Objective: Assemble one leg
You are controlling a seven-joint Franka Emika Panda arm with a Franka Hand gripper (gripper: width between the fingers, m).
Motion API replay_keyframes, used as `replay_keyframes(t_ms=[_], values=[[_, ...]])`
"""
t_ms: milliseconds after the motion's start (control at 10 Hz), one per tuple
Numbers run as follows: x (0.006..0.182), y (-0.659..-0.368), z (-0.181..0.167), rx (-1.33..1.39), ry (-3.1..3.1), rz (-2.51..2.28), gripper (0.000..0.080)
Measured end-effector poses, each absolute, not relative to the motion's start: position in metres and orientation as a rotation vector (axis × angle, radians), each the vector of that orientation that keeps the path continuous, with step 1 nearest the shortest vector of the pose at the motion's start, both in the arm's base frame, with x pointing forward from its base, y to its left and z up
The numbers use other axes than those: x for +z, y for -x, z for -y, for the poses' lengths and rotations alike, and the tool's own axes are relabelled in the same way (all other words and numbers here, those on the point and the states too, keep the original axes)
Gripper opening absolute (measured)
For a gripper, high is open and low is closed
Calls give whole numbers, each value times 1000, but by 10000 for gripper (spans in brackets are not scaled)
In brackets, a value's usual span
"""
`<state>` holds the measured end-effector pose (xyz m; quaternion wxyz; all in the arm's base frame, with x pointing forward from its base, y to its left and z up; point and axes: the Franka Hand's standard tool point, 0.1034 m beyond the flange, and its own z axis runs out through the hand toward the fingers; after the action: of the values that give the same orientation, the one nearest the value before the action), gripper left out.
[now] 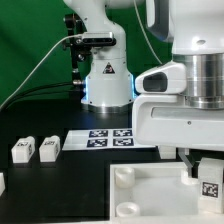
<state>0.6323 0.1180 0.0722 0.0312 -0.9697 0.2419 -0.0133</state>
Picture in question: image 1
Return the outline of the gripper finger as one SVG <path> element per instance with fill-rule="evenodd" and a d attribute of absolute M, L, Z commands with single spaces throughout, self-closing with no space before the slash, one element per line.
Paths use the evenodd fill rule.
<path fill-rule="evenodd" d="M 189 150 L 187 148 L 178 148 L 177 151 L 178 151 L 179 157 L 181 158 L 181 160 L 185 163 L 187 167 L 188 176 L 191 177 L 193 164 L 190 161 Z"/>

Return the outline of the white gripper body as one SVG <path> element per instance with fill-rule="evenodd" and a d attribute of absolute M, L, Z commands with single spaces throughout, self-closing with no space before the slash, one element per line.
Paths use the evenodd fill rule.
<path fill-rule="evenodd" d="M 194 109 L 177 95 L 138 96 L 132 129 L 145 145 L 224 151 L 224 110 Z"/>

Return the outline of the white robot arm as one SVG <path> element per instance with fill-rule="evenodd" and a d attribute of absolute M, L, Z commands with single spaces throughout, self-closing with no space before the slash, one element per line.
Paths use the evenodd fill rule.
<path fill-rule="evenodd" d="M 127 103 L 135 139 L 146 145 L 224 151 L 224 0 L 64 0 L 92 46 L 83 104 L 100 112 Z M 172 59 L 133 77 L 125 33 L 108 8 L 145 4 L 147 27 L 172 45 Z"/>

